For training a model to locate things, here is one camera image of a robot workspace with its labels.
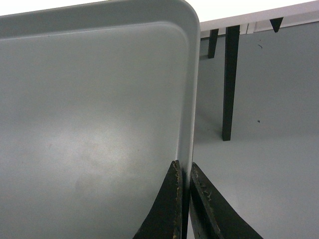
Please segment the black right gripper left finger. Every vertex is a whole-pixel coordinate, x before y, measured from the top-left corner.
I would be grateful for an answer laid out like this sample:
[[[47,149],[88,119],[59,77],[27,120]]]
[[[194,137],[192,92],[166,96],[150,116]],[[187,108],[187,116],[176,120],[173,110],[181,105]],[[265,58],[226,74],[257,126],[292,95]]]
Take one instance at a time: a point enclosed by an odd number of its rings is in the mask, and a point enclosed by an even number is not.
[[[179,239],[182,227],[183,176],[179,161],[172,161],[161,188],[134,235],[135,239]]]

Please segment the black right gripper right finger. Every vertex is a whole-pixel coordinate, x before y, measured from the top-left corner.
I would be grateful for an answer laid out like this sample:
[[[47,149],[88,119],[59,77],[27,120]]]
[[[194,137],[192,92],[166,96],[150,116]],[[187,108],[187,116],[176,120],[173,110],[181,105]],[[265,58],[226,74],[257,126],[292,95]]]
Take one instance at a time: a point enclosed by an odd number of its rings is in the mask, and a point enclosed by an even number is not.
[[[196,239],[260,239],[196,163],[190,179],[190,219]]]

